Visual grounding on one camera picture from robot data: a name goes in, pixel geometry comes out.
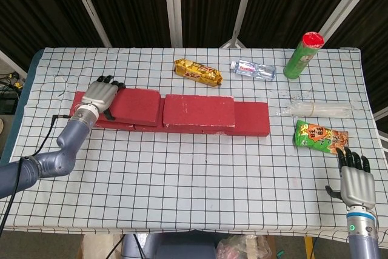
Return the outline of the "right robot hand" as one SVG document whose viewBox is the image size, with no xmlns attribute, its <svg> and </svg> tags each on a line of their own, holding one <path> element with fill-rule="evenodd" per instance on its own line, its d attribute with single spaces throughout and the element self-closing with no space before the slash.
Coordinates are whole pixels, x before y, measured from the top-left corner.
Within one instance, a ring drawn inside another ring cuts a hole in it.
<svg viewBox="0 0 388 259">
<path fill-rule="evenodd" d="M 370 173 L 369 160 L 348 147 L 336 148 L 340 174 L 340 190 L 325 186 L 331 198 L 341 200 L 347 207 L 361 206 L 372 210 L 376 205 L 375 179 Z"/>
</svg>

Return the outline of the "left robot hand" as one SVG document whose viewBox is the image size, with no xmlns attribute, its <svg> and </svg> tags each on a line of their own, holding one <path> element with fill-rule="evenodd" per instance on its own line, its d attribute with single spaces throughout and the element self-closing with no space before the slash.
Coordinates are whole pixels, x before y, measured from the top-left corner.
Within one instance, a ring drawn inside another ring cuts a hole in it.
<svg viewBox="0 0 388 259">
<path fill-rule="evenodd" d="M 98 113 L 103 113 L 107 120 L 114 121 L 115 117 L 111 114 L 110 106 L 116 94 L 122 89 L 125 89 L 125 84 L 114 81 L 112 75 L 100 76 L 90 84 L 82 96 L 81 102 L 83 104 L 93 104 Z"/>
</svg>

